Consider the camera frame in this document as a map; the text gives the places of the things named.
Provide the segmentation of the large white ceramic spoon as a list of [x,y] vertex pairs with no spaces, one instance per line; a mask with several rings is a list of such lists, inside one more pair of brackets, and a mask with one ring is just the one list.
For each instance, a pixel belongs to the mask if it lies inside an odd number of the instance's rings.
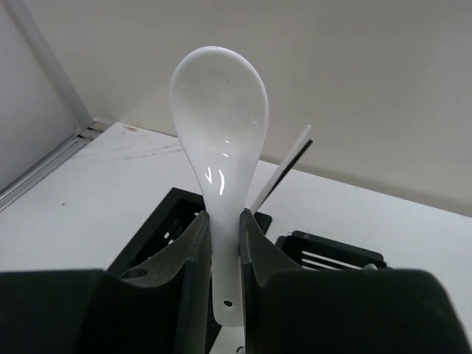
[[378,267],[373,263],[369,263],[369,264],[366,264],[362,269],[376,271],[378,270]]

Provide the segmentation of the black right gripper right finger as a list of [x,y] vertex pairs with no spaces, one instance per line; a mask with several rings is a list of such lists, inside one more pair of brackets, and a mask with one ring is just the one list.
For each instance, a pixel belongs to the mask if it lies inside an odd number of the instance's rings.
[[240,215],[248,353],[463,353],[440,282],[414,269],[304,269]]

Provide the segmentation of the small white ceramic spoon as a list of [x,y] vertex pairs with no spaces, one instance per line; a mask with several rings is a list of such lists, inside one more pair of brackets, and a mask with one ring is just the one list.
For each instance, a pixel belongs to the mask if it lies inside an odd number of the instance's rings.
[[215,321],[240,327],[240,214],[266,138],[266,88],[242,55],[205,46],[177,65],[169,106],[209,214]]

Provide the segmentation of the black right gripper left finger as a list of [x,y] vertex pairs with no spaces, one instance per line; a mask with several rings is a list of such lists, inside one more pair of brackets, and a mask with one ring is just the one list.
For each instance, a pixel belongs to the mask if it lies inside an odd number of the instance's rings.
[[209,216],[117,277],[102,269],[1,274],[3,353],[203,353]]

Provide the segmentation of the black chopstick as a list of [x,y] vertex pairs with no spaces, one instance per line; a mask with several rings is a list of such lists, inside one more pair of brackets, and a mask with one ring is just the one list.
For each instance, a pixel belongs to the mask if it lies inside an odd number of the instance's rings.
[[277,179],[275,182],[271,183],[271,188],[268,192],[265,193],[263,201],[261,204],[263,204],[266,199],[272,194],[272,192],[276,189],[276,187],[280,184],[280,182],[284,179],[284,177],[288,174],[288,172],[294,167],[294,165],[301,159],[301,157],[305,154],[306,150],[313,144],[313,140],[309,139],[306,141],[306,143],[301,146],[298,151],[296,152],[296,155],[292,157],[287,165],[284,167],[281,173],[277,175]]

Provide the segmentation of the white chopstick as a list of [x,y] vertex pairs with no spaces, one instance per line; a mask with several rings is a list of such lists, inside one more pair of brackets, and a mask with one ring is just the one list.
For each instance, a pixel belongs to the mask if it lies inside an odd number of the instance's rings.
[[288,155],[282,160],[282,162],[274,171],[274,173],[271,175],[270,179],[267,181],[265,186],[261,189],[258,196],[255,198],[254,202],[249,208],[252,214],[255,214],[258,211],[258,209],[263,205],[261,204],[261,202],[263,201],[264,195],[266,192],[270,190],[271,183],[276,181],[277,175],[282,172],[282,170],[287,165],[289,160],[296,155],[296,152],[298,151],[298,149],[301,146],[303,146],[307,140],[309,140],[310,130],[311,130],[311,125],[307,125],[304,131],[297,138],[296,142],[294,143],[290,151],[288,152]]

